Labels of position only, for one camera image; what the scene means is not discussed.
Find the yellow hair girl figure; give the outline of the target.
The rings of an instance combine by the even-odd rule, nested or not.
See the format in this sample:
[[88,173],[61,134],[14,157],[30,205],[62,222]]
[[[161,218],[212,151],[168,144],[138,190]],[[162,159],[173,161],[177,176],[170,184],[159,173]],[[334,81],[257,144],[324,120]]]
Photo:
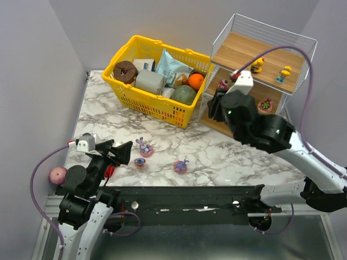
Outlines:
[[262,66],[264,65],[265,59],[263,57],[255,60],[249,67],[249,70],[253,74],[258,74],[262,72]]

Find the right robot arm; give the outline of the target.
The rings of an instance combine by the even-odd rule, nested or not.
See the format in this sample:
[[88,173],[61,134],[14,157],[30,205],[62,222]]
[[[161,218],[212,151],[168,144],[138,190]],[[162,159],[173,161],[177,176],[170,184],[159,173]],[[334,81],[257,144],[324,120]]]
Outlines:
[[224,122],[233,138],[284,159],[305,179],[285,185],[258,185],[254,197],[267,206],[307,204],[321,212],[346,207],[346,168],[324,159],[284,118],[258,113],[255,99],[239,90],[218,88],[208,101],[208,117]]

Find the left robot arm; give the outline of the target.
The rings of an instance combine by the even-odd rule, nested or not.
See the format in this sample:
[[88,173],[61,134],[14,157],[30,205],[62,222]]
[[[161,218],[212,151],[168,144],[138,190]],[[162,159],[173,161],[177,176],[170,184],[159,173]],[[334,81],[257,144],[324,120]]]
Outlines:
[[87,167],[74,165],[66,173],[58,216],[63,243],[57,245],[54,259],[90,259],[106,220],[120,208],[120,193],[100,183],[110,166],[129,163],[133,142],[113,144],[113,139],[96,143],[94,136],[79,137],[76,151],[91,160]]

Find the pink bear with santa hat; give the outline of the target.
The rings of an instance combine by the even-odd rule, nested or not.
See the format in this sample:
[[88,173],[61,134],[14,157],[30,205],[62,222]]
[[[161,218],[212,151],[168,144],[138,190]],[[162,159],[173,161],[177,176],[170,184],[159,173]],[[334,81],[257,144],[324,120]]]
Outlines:
[[228,90],[229,86],[228,86],[228,80],[220,80],[218,85],[217,85],[218,89],[224,89],[224,90]]

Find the yellow hair blue figure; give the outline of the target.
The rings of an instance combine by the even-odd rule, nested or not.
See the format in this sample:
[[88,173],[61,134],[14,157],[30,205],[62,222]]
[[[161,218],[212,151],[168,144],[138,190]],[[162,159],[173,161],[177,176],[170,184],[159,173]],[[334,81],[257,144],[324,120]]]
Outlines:
[[290,76],[292,68],[290,66],[284,66],[283,69],[279,72],[279,75],[276,78],[276,82],[284,83],[285,78]]

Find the pink strawberry cake toy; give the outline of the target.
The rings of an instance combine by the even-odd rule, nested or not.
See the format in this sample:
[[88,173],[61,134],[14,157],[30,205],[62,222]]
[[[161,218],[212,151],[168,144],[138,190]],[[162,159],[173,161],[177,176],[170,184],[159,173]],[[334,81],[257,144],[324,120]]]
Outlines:
[[258,103],[258,112],[259,113],[270,113],[273,107],[273,101],[270,98],[264,99]]

